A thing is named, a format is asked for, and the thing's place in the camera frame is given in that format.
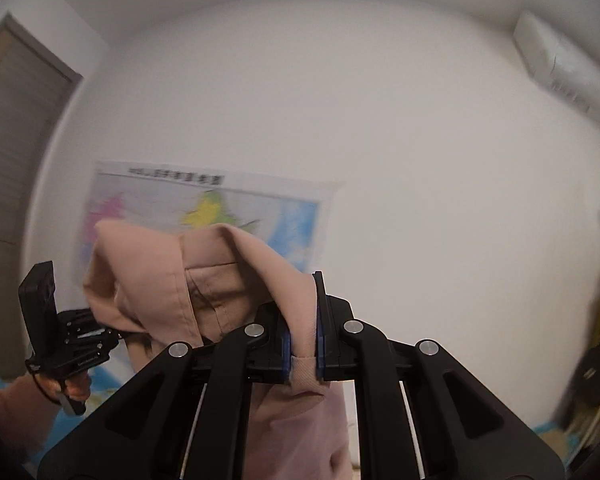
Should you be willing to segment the person's left hand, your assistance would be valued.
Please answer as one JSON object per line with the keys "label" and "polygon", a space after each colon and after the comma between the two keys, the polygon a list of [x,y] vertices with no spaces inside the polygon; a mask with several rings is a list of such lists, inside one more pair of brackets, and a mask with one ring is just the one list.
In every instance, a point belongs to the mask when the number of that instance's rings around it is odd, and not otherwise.
{"label": "person's left hand", "polygon": [[59,396],[85,402],[91,394],[87,372],[62,384],[29,373],[0,389],[0,440],[20,463],[41,451],[60,411]]}

